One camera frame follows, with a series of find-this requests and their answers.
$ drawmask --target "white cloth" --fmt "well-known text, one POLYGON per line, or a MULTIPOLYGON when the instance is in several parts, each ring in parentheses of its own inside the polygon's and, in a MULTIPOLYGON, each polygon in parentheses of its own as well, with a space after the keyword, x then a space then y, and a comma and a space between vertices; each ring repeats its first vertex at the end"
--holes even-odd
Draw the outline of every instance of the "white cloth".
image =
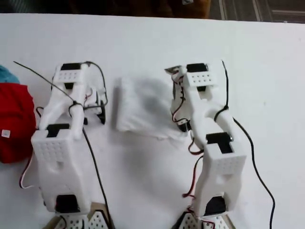
POLYGON ((187 136, 172 122, 172 85, 155 78, 122 78, 117 129, 159 139, 187 136))

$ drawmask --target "black wire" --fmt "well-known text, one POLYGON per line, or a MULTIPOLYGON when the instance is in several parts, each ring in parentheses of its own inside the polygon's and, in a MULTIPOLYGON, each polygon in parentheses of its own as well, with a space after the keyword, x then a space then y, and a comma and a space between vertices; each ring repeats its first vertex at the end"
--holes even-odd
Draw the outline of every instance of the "black wire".
POLYGON ((101 70, 101 68, 96 64, 96 63, 93 63, 93 62, 90 62, 90 61, 87 61, 87 62, 84 62, 86 64, 93 64, 95 66, 97 66, 102 74, 102 79, 103 79, 103 83, 104 83, 104 88, 105 88, 105 97, 106 97, 106 103, 105 104, 101 104, 101 105, 95 105, 95 106, 87 106, 87 107, 84 107, 82 104, 80 104, 79 102, 75 101, 71 96, 69 96, 64 90, 62 90, 61 88, 59 88, 58 86, 56 86, 55 84, 53 84, 52 82, 50 82, 49 80, 47 80, 45 77, 43 77, 42 75, 40 75, 39 73, 37 73, 36 71, 34 71, 33 69, 21 64, 21 63, 18 63, 16 61, 14 61, 14 63, 20 65, 21 67, 24 67, 28 70, 30 70, 31 72, 35 73, 36 75, 38 75, 40 78, 44 79, 46 82, 48 82, 49 84, 51 84, 51 86, 53 87, 56 87, 58 90, 60 90, 62 93, 64 93, 66 96, 68 96, 72 101, 73 101, 73 104, 71 106, 69 106, 69 113, 70 113, 70 109, 75 106, 75 105, 81 105, 83 107, 84 110, 88 110, 88 109, 91 109, 91 108, 103 108, 106 106, 106 104, 108 103, 108 97, 107 97, 107 92, 106 92, 106 85, 105 85, 105 78, 104 78, 104 74, 101 70))
POLYGON ((101 191, 102 191, 102 194, 103 194, 104 200, 105 200, 105 206, 106 206, 107 216, 108 216, 108 220, 109 220, 109 225, 111 226, 111 229, 112 229, 113 227, 112 227, 112 221, 111 221, 111 218, 110 218, 110 212, 109 212, 108 202, 107 202, 106 194, 105 194, 105 191, 104 191, 104 188, 103 188, 103 185, 102 185, 102 181, 101 181, 99 169, 97 168, 95 156, 94 156, 94 153, 93 153, 93 150, 92 150, 90 141, 89 141, 89 139, 88 139, 88 136, 87 136, 86 131, 85 131, 84 128, 82 129, 82 132, 84 133, 86 142, 87 142, 87 144, 88 144, 88 147, 89 147, 90 152, 91 152, 91 155, 92 155, 92 159, 93 159, 93 162, 94 162, 94 167, 95 167, 96 175, 97 175, 97 178, 98 178, 98 180, 99 180, 100 187, 101 187, 101 191))
POLYGON ((38 107, 36 107, 36 113, 38 114, 38 116, 39 116, 39 118, 41 118, 41 113, 39 112, 39 110, 38 109, 44 109, 42 106, 38 106, 38 107))
POLYGON ((216 122, 216 119, 218 117, 218 115, 225 110, 229 109, 229 77, 228 77, 228 72, 227 72, 227 68, 225 67, 224 61, 222 61, 223 63, 223 67, 224 67, 224 72, 225 72, 225 79, 226 79, 226 101, 225 101, 225 105, 223 107, 223 109, 221 109, 220 111, 218 111, 214 117, 214 121, 216 122))
POLYGON ((270 195, 271 199, 272 199, 272 210, 271 210, 271 215, 270 215, 270 221, 269 221, 269 227, 270 229, 272 229, 272 220, 273 220, 273 214, 274 214, 274 209, 275 209, 275 198, 273 197, 272 193, 270 192, 270 190, 268 189, 267 185, 264 183, 264 181, 262 180, 261 176, 259 175, 258 173, 258 170, 256 168, 256 164, 255 164, 255 159, 254 159, 254 144, 253 144, 253 141, 250 137, 250 135, 248 134, 248 132, 243 128, 243 126, 235 119, 234 119, 234 122, 239 126, 239 128, 241 128, 241 130, 244 132, 244 134, 247 136, 249 142, 250 142, 250 145, 251 145, 251 155, 252 155, 252 163, 253 163, 253 167, 254 167, 254 170, 255 170, 255 173, 259 179, 259 181, 262 183, 262 185, 264 186, 264 188, 266 189, 266 191, 268 192, 268 194, 270 195))
POLYGON ((64 216, 60 216, 60 218, 62 218, 62 220, 65 223, 65 227, 63 229, 66 229, 67 228, 67 221, 66 221, 66 219, 64 218, 64 216))
POLYGON ((56 86, 55 84, 53 84, 52 82, 50 82, 49 80, 47 80, 45 77, 43 77, 42 75, 40 75, 39 73, 37 73, 37 72, 34 71, 33 69, 31 69, 31 68, 29 68, 29 67, 27 67, 27 66, 24 66, 23 64, 18 63, 18 62, 16 62, 16 61, 14 61, 14 63, 20 65, 21 67, 24 67, 24 68, 30 70, 30 71, 33 72, 33 73, 35 73, 35 74, 38 75, 40 78, 42 78, 43 80, 45 80, 46 82, 48 82, 49 84, 51 84, 53 87, 56 87, 58 90, 60 90, 62 93, 64 93, 64 94, 65 94, 66 96, 68 96, 70 99, 72 99, 72 97, 69 96, 64 90, 60 89, 58 86, 56 86))
MULTIPOLYGON (((221 109, 220 111, 218 111, 214 117, 214 121, 216 122, 216 119, 218 117, 218 115, 224 111, 227 110, 228 107, 228 103, 229 103, 229 78, 228 78, 228 72, 227 69, 224 65, 224 61, 223 62, 223 66, 224 66, 224 70, 225 70, 225 77, 226 77, 226 102, 225 102, 225 106, 223 107, 223 109, 221 109)), ((246 131, 246 129, 235 119, 233 118, 234 122, 238 125, 239 128, 241 128, 241 130, 244 132, 244 134, 247 136, 250 145, 251 145, 251 156, 252 156, 252 164, 255 170, 255 173, 259 179, 259 181, 261 182, 261 184, 264 186, 264 188, 266 189, 266 191, 268 192, 269 196, 272 199, 272 210, 271 210, 271 214, 270 214, 270 221, 269 221, 269 228, 272 229, 272 220, 273 220, 273 214, 274 214, 274 209, 275 209, 275 198, 273 197, 272 193, 270 192, 270 190, 268 189, 267 185, 264 183, 264 181, 262 180, 261 176, 258 173, 258 170, 256 168, 256 163, 255 163, 255 158, 254 158, 254 144, 253 141, 250 137, 250 135, 248 134, 248 132, 246 131)))
POLYGON ((103 80, 104 88, 105 88, 105 98, 106 98, 106 103, 105 103, 105 105, 104 105, 104 106, 106 106, 106 105, 107 105, 107 103, 108 103, 108 96, 107 96, 107 89, 106 89, 105 77, 104 77, 104 74, 103 74, 102 69, 100 68, 100 66, 99 66, 99 65, 97 65, 96 63, 94 63, 94 62, 92 62, 92 61, 86 61, 86 62, 84 62, 84 63, 88 64, 88 66, 90 66, 90 64, 93 64, 93 65, 95 65, 95 66, 96 66, 96 67, 97 67, 97 68, 100 70, 101 75, 102 75, 102 80, 103 80))

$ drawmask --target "teal fabric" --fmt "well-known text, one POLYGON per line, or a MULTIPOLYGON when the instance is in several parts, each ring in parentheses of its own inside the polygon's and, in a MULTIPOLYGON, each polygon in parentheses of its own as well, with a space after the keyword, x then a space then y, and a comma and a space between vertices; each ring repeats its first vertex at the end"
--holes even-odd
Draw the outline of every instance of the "teal fabric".
POLYGON ((20 83, 18 78, 0 65, 0 83, 20 83))

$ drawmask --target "white table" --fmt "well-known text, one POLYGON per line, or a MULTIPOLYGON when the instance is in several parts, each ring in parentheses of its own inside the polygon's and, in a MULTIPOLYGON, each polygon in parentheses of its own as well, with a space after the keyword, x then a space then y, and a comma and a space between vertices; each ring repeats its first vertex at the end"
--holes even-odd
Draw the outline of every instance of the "white table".
MULTIPOLYGON (((196 160, 187 144, 113 129, 116 79, 156 77, 164 68, 224 59, 230 109, 253 138, 259 172, 276 199, 274 228, 301 228, 305 205, 305 26, 301 24, 155 19, 85 15, 0 15, 0 63, 46 105, 50 86, 19 61, 51 78, 64 62, 92 60, 103 68, 109 93, 106 126, 89 126, 114 223, 119 229, 167 229, 190 203, 196 160)), ((225 95, 221 67, 219 79, 225 95)), ((268 228, 271 199, 249 157, 238 206, 239 229, 268 228)), ((23 163, 0 167, 2 228, 41 228, 52 216, 37 188, 21 190, 23 163)), ((95 180, 95 200, 102 201, 95 180)))

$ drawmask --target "red cap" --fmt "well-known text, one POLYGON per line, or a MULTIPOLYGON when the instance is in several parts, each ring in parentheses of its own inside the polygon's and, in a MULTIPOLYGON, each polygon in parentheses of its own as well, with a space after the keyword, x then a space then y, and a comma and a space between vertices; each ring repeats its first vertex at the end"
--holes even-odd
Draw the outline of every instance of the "red cap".
POLYGON ((0 83, 0 161, 13 163, 30 157, 36 129, 33 98, 28 87, 0 83))

